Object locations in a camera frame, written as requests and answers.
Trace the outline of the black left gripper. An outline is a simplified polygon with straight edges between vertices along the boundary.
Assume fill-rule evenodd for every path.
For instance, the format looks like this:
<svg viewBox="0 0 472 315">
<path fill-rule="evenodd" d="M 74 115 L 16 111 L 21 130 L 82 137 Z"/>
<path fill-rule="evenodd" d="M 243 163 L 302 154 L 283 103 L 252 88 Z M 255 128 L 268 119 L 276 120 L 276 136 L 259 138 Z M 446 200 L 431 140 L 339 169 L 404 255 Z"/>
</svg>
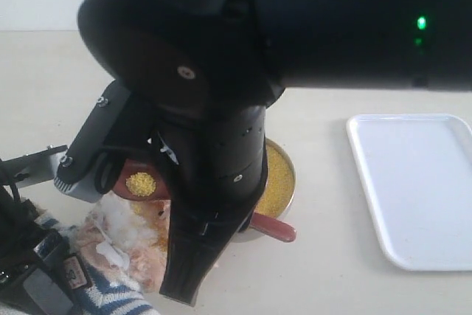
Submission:
<svg viewBox="0 0 472 315">
<path fill-rule="evenodd" d="M 77 300 L 61 274 L 69 242 L 36 222 L 29 200 L 1 188 L 1 284 L 7 305 L 26 314 L 77 314 Z"/>
</svg>

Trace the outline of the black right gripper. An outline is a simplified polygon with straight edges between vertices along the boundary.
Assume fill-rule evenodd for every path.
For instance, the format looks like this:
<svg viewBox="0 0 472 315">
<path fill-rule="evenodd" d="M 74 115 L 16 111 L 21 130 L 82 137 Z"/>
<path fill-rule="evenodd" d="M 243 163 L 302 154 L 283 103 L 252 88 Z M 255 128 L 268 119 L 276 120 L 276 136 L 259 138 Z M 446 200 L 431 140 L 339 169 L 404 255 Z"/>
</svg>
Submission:
<svg viewBox="0 0 472 315">
<path fill-rule="evenodd" d="M 244 224 L 265 183 L 263 119 L 282 93 L 271 66 L 274 0 L 83 0 L 80 35 L 124 92 L 99 151 L 156 163 L 174 215 Z"/>
</svg>

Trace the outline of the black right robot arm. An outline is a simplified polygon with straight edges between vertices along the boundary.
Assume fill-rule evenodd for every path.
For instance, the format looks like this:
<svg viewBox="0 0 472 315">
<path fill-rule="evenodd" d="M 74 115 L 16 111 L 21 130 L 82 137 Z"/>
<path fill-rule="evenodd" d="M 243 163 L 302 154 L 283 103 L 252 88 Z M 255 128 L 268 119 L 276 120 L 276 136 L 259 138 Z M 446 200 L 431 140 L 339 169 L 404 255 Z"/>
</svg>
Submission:
<svg viewBox="0 0 472 315">
<path fill-rule="evenodd" d="M 171 197 L 159 289 L 192 304 L 268 175 L 266 109 L 292 87 L 471 89 L 471 0 L 83 0 L 77 25 L 128 99 Z"/>
</svg>

